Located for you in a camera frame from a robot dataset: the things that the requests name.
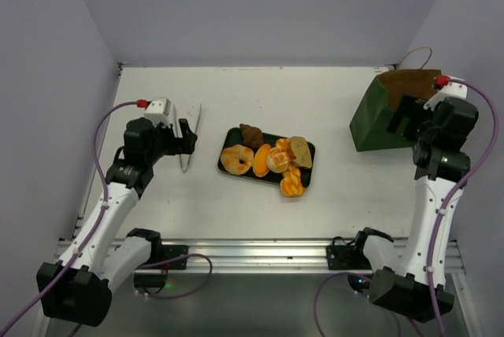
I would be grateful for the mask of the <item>round scored fake bun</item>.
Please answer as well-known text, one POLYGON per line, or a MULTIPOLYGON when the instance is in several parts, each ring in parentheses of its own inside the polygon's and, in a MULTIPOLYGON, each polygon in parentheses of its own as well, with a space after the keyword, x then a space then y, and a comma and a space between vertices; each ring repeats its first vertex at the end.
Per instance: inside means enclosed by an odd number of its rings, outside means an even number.
POLYGON ((291 157, 287 151, 275 146, 268 153, 266 157, 266 165, 271 172, 282 173, 287 171, 291 163, 291 157))

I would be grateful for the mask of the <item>green paper bag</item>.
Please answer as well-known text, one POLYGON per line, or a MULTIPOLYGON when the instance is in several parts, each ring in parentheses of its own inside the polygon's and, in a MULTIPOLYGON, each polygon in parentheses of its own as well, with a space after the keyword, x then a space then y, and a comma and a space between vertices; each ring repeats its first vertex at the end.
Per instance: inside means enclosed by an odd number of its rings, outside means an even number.
POLYGON ((435 94, 434 80, 439 69, 393 69, 376 75, 363 95, 349 125, 358 152, 410 148, 402 136, 408 120, 399 122, 394 132, 387 130, 404 95, 428 100, 435 94))

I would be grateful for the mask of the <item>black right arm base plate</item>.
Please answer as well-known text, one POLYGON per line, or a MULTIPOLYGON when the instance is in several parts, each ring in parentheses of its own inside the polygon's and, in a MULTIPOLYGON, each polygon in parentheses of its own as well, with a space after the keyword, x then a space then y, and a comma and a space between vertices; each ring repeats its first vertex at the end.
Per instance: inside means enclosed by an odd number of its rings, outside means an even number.
POLYGON ((342 270, 365 270, 369 269, 369 263, 364 256, 355 248, 355 239, 345 239, 336 236, 326 246, 326 261, 330 271, 342 270))

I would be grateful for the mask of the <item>tan sliced fake bread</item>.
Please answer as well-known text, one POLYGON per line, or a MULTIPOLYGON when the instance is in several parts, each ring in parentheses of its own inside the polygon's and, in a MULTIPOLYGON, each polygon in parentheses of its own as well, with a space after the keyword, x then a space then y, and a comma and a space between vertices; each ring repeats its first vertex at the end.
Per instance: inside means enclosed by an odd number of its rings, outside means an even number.
POLYGON ((308 142, 305 138, 300 136, 293 136, 290 138, 290 148, 294 158, 291 160, 293 165, 299 168, 313 167, 313 160, 309 150, 308 142))

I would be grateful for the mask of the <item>orange braided fake bread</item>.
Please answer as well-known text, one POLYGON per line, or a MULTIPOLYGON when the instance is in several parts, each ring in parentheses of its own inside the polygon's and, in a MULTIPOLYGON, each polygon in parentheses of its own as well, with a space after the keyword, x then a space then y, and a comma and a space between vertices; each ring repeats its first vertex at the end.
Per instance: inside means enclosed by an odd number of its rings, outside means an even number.
POLYGON ((305 192, 305 188, 302 185, 301 171, 294 163, 295 155, 291 149, 290 140, 287 138, 277 139, 276 147, 288 153, 291 159, 288 168, 282 172, 283 179, 280 181, 280 189, 283 195, 287 197, 302 196, 305 192))

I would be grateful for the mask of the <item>metal serving tongs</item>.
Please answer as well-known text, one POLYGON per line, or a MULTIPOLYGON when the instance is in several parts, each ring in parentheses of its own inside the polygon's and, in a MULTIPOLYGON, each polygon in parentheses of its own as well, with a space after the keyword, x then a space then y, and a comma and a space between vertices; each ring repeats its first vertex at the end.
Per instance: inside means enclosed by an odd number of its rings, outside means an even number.
POLYGON ((175 136, 181 138, 185 144, 183 153, 179 155, 180 169, 183 174, 187 173, 190 168, 191 156, 195 151, 195 144, 197 141, 197 134, 202 119, 202 104, 199 105, 198 116, 194 129, 191 129, 187 119, 180 119, 176 106, 172 107, 173 118, 175 122, 175 136))

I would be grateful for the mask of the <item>orange ring fake bread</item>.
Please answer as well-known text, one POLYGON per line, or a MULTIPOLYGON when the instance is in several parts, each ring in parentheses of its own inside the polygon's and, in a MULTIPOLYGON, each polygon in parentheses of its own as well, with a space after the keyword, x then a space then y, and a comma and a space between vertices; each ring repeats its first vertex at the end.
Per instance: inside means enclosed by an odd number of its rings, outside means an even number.
POLYGON ((220 162, 227 172, 232 175, 241 176, 252 167, 254 152, 247 146, 236 144, 222 150, 220 162))

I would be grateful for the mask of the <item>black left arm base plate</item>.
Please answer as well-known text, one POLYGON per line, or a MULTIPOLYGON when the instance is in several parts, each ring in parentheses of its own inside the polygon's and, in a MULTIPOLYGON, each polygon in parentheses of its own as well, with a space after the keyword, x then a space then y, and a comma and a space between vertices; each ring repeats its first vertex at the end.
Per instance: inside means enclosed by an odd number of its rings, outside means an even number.
MULTIPOLYGON (((187 245, 162 245, 161 246, 161 261, 167 261, 173 258, 184 256, 189 253, 187 245)), ((160 266, 162 270, 185 270, 187 268, 187 259, 183 258, 178 261, 171 261, 160 266)))

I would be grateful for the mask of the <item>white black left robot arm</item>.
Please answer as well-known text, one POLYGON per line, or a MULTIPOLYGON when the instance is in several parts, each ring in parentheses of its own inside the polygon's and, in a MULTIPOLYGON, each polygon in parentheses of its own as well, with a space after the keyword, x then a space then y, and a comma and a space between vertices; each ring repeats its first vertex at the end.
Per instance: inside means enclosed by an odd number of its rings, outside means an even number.
POLYGON ((45 316, 97 327, 104 321, 113 293, 140 265, 155 268, 164 250, 158 232, 134 229, 115 251, 111 245, 126 216, 135 208, 164 156, 192 154, 197 135, 186 119, 181 135, 172 125, 131 120, 124 144, 106 173, 106 189, 71 246, 51 263, 41 265, 36 281, 45 316))

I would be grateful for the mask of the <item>brown fake chocolate bread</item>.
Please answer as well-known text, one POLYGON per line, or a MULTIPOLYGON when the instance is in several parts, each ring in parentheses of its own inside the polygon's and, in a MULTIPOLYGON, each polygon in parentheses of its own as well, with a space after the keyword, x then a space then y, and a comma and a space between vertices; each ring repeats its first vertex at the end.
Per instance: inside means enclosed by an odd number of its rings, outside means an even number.
POLYGON ((242 133, 244 146, 257 150, 264 144, 263 134, 260 128, 249 124, 240 124, 239 127, 242 133))

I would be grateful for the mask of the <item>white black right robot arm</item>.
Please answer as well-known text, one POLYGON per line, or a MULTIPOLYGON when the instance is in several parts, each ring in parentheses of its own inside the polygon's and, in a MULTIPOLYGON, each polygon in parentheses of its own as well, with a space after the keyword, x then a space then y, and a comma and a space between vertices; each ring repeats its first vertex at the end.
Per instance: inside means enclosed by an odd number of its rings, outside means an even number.
POLYGON ((352 262, 371 266, 369 301, 421 323, 452 310, 445 290, 445 255, 451 221, 463 190, 457 186, 471 160, 461 152, 478 120, 477 108, 462 98, 429 101, 404 95, 388 122, 394 133, 413 142, 415 206, 406 248, 395 252, 388 234, 364 228, 350 250, 352 262))

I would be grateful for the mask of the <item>orange oval fake bread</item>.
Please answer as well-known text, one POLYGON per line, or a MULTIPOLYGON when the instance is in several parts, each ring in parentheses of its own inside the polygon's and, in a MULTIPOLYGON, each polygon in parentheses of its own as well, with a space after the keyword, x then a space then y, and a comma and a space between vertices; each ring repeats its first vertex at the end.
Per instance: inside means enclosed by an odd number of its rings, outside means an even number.
POLYGON ((269 173, 267 158, 272 147, 265 143, 260 146, 254 156, 253 173, 256 177, 262 178, 269 173))

